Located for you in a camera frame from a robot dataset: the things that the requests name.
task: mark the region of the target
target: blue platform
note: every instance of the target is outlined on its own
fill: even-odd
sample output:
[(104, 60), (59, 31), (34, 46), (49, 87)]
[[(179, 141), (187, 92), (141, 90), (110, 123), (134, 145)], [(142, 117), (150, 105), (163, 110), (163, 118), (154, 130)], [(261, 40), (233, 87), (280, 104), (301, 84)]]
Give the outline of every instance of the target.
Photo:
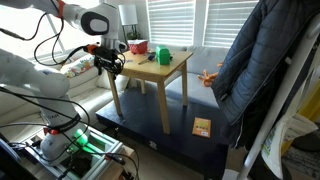
[[(117, 114), (112, 101), (96, 112), (102, 124), (117, 127), (120, 133), (202, 173), (205, 178), (222, 178), (228, 142), (220, 132), (228, 125), (219, 110), (190, 102), (183, 106), (181, 100), (167, 98), (171, 134), (166, 135), (155, 91), (147, 89), (143, 95), (140, 89), (131, 88), (119, 100), (123, 115)], [(192, 135), (195, 117), (211, 120), (210, 138)]]

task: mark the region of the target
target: cushion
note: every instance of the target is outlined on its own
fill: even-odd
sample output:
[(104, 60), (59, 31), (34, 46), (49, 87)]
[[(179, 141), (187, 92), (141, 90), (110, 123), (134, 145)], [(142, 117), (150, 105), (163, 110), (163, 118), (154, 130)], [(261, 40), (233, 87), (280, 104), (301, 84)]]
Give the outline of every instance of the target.
[(202, 74), (206, 69), (209, 74), (219, 72), (219, 62), (224, 61), (229, 49), (213, 47), (190, 46), (187, 51), (192, 51), (193, 55), (187, 61), (187, 71), (195, 74)]
[(78, 86), (76, 86), (74, 88), (69, 89), (69, 91), (68, 91), (69, 97), (72, 98), (74, 96), (78, 96), (79, 94), (84, 93), (86, 91), (89, 91), (91, 89), (99, 88), (97, 86), (97, 80), (98, 80), (98, 76), (95, 76), (93, 79), (90, 79), (87, 82), (84, 82), (84, 83), (79, 84)]
[[(113, 96), (110, 90), (105, 88), (95, 88), (85, 91), (73, 98), (71, 100), (81, 104), (81, 106), (87, 111), (90, 117), (90, 124), (95, 125), (98, 120), (95, 112), (104, 107), (106, 104), (113, 100)], [(83, 121), (88, 122), (88, 118), (84, 111), (76, 106), (75, 109), (82, 117)]]
[(81, 73), (91, 69), (92, 67), (94, 67), (94, 56), (88, 54), (79, 58), (75, 62), (62, 66), (60, 72), (68, 78), (72, 78), (79, 76)]
[(82, 73), (79, 76), (75, 76), (73, 78), (69, 78), (70, 82), (70, 89), (79, 86), (95, 77), (98, 77), (98, 69), (97, 68), (91, 68), (88, 71)]
[[(39, 123), (45, 124), (43, 119), (39, 113), (31, 114), (29, 116), (25, 116), (21, 119), (17, 119), (13, 123), (18, 122), (30, 122), (30, 123)], [(31, 135), (42, 129), (43, 126), (34, 126), (34, 125), (27, 125), (27, 126), (10, 126), (1, 128), (0, 132), (10, 141), (10, 142), (21, 142), (29, 138)]]
[[(3, 87), (15, 93), (33, 95), (32, 93), (30, 93), (30, 91), (27, 91), (22, 88), (12, 87), (12, 86), (3, 86)], [(0, 99), (2, 102), (0, 103), (0, 114), (6, 113), (12, 109), (15, 109), (27, 103), (25, 100), (5, 92), (0, 92)]]
[[(187, 73), (188, 76), (188, 101), (219, 108), (213, 91), (210, 87), (202, 86), (198, 74)], [(182, 100), (182, 76), (173, 80), (166, 86), (166, 95)]]
[(1, 113), (0, 124), (8, 124), (17, 119), (29, 116), (34, 113), (39, 113), (39, 112), (40, 112), (40, 108), (38, 106), (33, 105), (31, 103), (24, 103), (18, 107), (15, 107), (14, 109), (11, 109), (10, 111)]
[[(118, 92), (122, 92), (126, 89), (129, 79), (130, 79), (129, 77), (123, 76), (121, 74), (117, 76), (115, 80), (115, 84)], [(111, 89), (109, 78), (108, 78), (108, 72), (106, 70), (103, 70), (101, 76), (98, 79), (97, 85), (102, 88)]]

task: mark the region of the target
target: wooden table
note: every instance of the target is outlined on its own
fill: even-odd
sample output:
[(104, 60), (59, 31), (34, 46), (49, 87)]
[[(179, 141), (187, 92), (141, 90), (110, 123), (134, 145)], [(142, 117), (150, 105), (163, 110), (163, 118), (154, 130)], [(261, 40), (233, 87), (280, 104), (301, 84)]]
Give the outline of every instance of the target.
[[(187, 106), (188, 104), (188, 92), (187, 92), (187, 59), (192, 55), (192, 52), (187, 51), (175, 51), (171, 52), (173, 57), (169, 65), (160, 65), (156, 60), (150, 61), (139, 65), (138, 63), (147, 59), (146, 55), (132, 54), (131, 52), (125, 52), (124, 56), (126, 60), (132, 60), (132, 62), (126, 62), (121, 72), (122, 75), (141, 79), (141, 91), (145, 93), (145, 80), (157, 83), (158, 99), (160, 104), (161, 121), (163, 132), (170, 134), (170, 126), (168, 120), (167, 100), (165, 93), (164, 81), (169, 78), (175, 71), (181, 68), (182, 72), (182, 103)], [(108, 72), (109, 82), (112, 90), (114, 103), (117, 109), (118, 115), (122, 115), (119, 97), (116, 89), (113, 75)]]

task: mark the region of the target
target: white pole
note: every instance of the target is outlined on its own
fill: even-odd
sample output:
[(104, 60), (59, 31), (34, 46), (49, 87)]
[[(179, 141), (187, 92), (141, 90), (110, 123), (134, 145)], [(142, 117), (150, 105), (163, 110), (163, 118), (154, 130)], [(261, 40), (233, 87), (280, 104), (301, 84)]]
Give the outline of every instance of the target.
[(284, 79), (282, 81), (282, 84), (279, 87), (276, 97), (271, 104), (268, 114), (266, 115), (266, 118), (263, 121), (261, 129), (246, 158), (244, 167), (242, 168), (242, 171), (237, 177), (237, 180), (243, 180), (248, 176), (249, 171), (252, 168), (252, 165), (255, 162), (261, 150), (262, 144), (264, 143), (264, 140), (266, 139), (268, 133), (270, 132), (283, 104), (285, 103), (289, 95), (289, 92), (292, 89), (299, 75), (299, 72), (301, 71), (302, 66), (304, 65), (319, 35), (319, 32), (320, 32), (320, 14), (318, 14), (313, 18), (311, 24), (309, 25), (306, 33), (303, 36), (296, 50), (296, 53), (292, 58), (292, 63), (289, 66), (287, 73), (284, 76)]

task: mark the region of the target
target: table leg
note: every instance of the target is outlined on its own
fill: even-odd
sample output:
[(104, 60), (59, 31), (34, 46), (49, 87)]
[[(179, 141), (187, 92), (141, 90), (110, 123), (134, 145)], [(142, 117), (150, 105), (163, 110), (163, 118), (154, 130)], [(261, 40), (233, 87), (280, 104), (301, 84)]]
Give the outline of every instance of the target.
[(140, 84), (141, 84), (141, 93), (146, 94), (146, 81), (140, 79)]
[(157, 84), (158, 84), (158, 99), (159, 99), (159, 104), (160, 104), (163, 132), (165, 134), (170, 134), (170, 125), (169, 125), (169, 119), (168, 119), (168, 107), (167, 107), (166, 92), (164, 89), (164, 81), (159, 81)]
[(117, 87), (116, 87), (116, 84), (114, 83), (112, 73), (108, 72), (108, 78), (109, 78), (109, 83), (110, 83), (110, 87), (111, 87), (111, 92), (112, 92), (114, 104), (116, 105), (117, 113), (118, 113), (118, 115), (122, 115), (118, 92), (117, 92)]
[(181, 67), (182, 73), (182, 104), (188, 105), (188, 80), (187, 80), (187, 63), (184, 63)]

